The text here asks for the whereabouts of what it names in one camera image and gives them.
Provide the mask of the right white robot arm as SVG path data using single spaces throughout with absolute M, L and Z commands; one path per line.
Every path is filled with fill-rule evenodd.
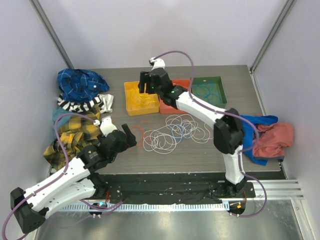
M 242 194 L 246 183 L 242 167 L 245 131 L 238 111 L 210 105 L 185 87 L 173 84 L 162 67 L 140 72 L 138 88 L 140 93 L 156 94 L 166 105 L 184 111 L 212 128 L 213 144 L 223 155 L 226 193 L 233 198 Z

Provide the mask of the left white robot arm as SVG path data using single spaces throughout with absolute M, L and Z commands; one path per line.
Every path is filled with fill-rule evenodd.
M 127 124 L 122 130 L 114 125 L 87 145 L 64 168 L 42 182 L 10 193 L 10 207 L 21 231 L 28 234 L 39 228 L 52 214 L 67 205 L 87 198 L 102 199 L 107 184 L 98 170 L 112 163 L 119 153 L 136 146 L 135 135 Z

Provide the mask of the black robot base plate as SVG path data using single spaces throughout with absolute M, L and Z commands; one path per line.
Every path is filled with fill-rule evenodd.
M 102 189 L 92 200 L 133 205 L 220 204 L 255 198 L 253 183 L 232 187 L 223 173 L 101 174 Z

